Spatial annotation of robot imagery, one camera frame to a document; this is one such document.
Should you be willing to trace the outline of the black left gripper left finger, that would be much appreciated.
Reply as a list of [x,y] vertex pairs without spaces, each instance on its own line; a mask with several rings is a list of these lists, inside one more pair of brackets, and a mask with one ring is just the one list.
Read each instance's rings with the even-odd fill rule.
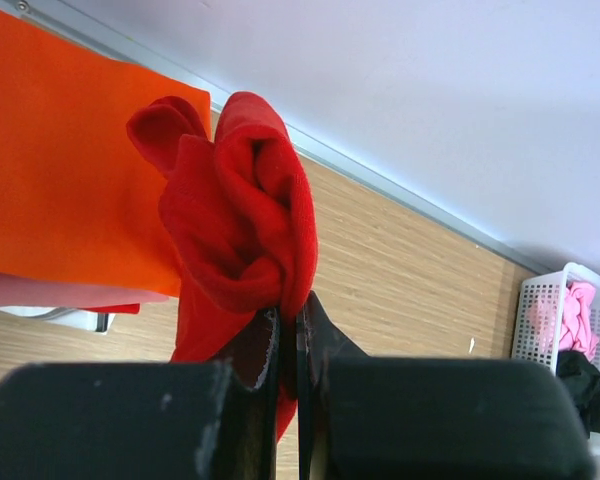
[[0,382],[0,479],[271,479],[274,309],[203,363],[31,363]]

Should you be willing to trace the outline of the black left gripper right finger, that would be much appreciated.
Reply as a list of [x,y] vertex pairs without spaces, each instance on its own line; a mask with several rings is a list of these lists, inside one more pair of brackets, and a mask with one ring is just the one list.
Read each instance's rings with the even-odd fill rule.
[[592,479],[571,400],[528,360],[372,356],[310,295],[296,318],[303,479]]

